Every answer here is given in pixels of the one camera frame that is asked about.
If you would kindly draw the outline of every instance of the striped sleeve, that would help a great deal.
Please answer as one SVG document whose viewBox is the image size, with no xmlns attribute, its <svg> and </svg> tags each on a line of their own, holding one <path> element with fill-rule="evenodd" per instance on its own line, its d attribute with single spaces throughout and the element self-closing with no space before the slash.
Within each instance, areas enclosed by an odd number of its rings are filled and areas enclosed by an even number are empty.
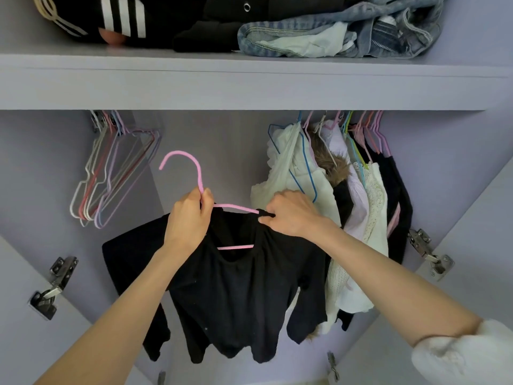
<svg viewBox="0 0 513 385">
<path fill-rule="evenodd" d="M 105 29 L 125 36 L 146 37 L 146 12 L 141 0 L 100 0 Z"/>
</svg>

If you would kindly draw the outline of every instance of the white sleeve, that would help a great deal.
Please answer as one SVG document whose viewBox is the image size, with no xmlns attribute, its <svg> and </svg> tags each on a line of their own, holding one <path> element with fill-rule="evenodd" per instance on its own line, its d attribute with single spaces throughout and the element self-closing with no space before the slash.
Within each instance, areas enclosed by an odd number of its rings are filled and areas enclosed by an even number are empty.
<svg viewBox="0 0 513 385">
<path fill-rule="evenodd" d="M 498 321 L 486 320 L 476 335 L 423 340 L 411 359 L 433 385 L 511 385 L 513 332 Z"/>
</svg>

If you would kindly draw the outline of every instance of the left hand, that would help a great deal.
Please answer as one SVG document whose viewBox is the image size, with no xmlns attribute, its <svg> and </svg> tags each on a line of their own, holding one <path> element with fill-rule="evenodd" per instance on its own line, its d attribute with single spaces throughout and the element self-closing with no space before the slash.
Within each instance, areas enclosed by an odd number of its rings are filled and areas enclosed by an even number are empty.
<svg viewBox="0 0 513 385">
<path fill-rule="evenodd" d="M 185 194 L 171 210 L 159 252 L 182 266 L 205 237 L 213 207 L 214 197 L 208 188 L 203 194 L 197 187 Z"/>
</svg>

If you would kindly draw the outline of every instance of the forearm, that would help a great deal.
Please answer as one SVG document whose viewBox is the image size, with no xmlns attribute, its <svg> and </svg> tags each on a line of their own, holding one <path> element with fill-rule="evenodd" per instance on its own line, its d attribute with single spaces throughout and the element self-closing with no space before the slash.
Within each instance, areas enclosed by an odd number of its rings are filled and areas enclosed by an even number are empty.
<svg viewBox="0 0 513 385">
<path fill-rule="evenodd" d="M 477 315 L 422 277 L 320 219 L 309 240 L 327 252 L 362 288 L 410 345 L 434 335 L 473 334 Z"/>
<path fill-rule="evenodd" d="M 159 250 L 112 307 L 35 385 L 124 384 L 179 266 Z"/>
</svg>

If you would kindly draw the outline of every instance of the cabinet door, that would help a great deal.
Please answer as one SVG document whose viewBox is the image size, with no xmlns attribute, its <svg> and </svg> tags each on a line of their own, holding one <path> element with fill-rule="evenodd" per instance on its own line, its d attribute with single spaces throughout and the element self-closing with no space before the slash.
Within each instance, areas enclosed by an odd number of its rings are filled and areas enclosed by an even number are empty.
<svg viewBox="0 0 513 385">
<path fill-rule="evenodd" d="M 442 290 L 484 319 L 513 329 L 513 160 L 484 190 L 434 253 L 450 255 L 453 269 L 438 283 Z M 417 271 L 433 282 L 429 263 Z M 411 362 L 411 347 L 383 316 L 337 365 L 331 385 L 424 385 L 428 382 Z"/>
<path fill-rule="evenodd" d="M 0 236 L 2 384 L 34 383 L 91 325 L 61 296 L 55 300 L 57 312 L 52 320 L 46 320 L 31 308 L 28 301 L 34 292 L 49 287 L 48 281 Z M 151 385 L 151 382 L 132 368 L 126 384 Z"/>
</svg>

